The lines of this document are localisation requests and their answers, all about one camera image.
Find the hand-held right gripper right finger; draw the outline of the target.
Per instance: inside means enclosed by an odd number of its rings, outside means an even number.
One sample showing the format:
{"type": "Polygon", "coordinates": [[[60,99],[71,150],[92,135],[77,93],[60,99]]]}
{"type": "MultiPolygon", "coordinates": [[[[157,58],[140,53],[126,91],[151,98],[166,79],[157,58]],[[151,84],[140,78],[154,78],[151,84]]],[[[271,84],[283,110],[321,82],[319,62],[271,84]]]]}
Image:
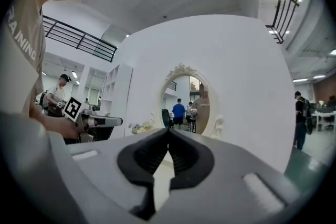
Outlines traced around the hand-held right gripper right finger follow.
{"type": "Polygon", "coordinates": [[[194,188],[213,170],[214,155],[204,144],[177,130],[167,132],[167,149],[173,161],[170,190],[194,188]]]}

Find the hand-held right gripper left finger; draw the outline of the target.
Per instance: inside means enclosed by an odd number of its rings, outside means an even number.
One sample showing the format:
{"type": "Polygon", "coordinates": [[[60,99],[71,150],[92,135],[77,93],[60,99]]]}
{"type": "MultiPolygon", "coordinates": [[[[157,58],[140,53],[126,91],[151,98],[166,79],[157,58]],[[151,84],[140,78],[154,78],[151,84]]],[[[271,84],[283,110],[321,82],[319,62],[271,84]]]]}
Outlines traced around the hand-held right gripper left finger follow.
{"type": "Polygon", "coordinates": [[[117,157],[118,168],[124,177],[130,183],[145,189],[140,205],[130,210],[130,213],[143,220],[149,220],[156,213],[153,175],[168,151],[169,139],[166,134],[167,129],[155,131],[124,147],[117,157]]]}

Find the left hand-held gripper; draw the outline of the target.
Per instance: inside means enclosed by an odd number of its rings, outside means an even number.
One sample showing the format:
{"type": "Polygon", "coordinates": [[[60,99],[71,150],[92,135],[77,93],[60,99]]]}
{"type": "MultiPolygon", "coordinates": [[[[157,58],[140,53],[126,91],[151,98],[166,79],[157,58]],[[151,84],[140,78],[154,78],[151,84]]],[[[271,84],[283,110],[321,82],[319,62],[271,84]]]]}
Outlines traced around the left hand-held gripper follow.
{"type": "Polygon", "coordinates": [[[94,127],[115,127],[123,124],[123,119],[107,116],[96,116],[91,106],[70,97],[62,114],[75,124],[76,137],[64,138],[65,143],[86,143],[95,139],[94,127]]]}

